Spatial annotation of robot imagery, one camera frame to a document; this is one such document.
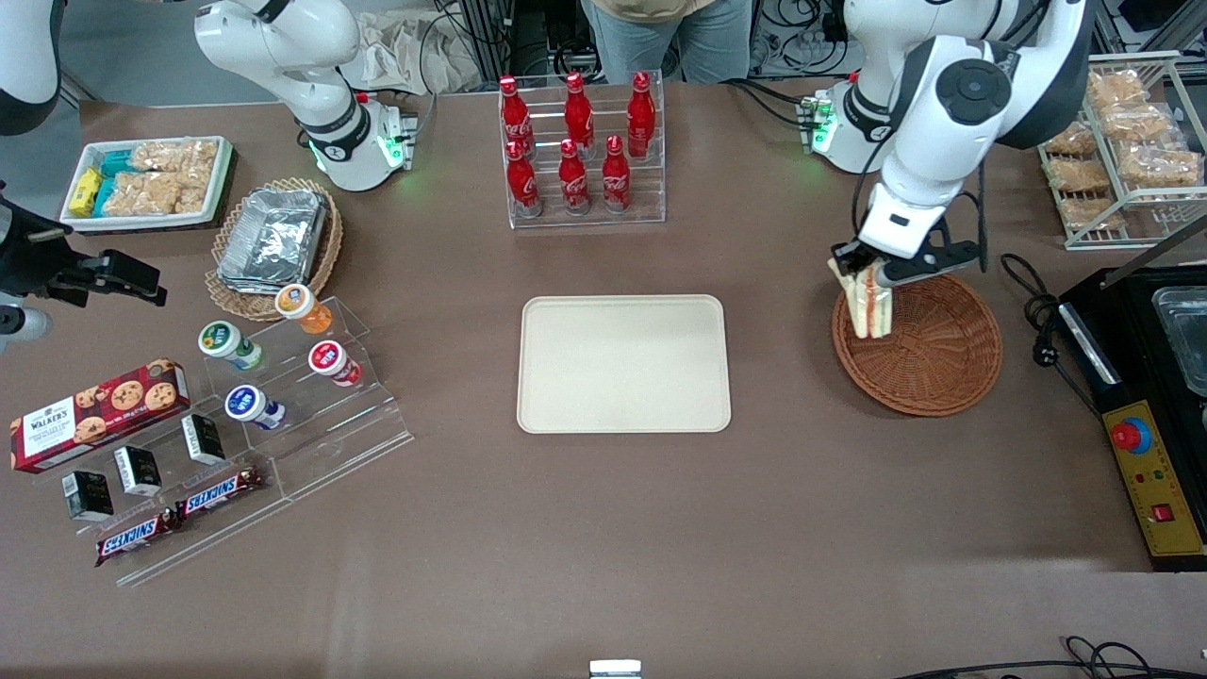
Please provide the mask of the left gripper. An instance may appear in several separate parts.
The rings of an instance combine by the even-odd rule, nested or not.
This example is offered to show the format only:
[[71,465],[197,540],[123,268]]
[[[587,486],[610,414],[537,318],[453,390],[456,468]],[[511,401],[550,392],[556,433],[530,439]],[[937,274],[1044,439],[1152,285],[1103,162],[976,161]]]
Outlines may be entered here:
[[887,185],[871,186],[869,206],[859,226],[859,240],[834,244],[830,262],[836,275],[858,275],[864,270],[868,288],[893,288],[886,267],[888,259],[875,258],[874,251],[885,257],[911,259],[945,212],[943,206],[915,206],[894,197]]

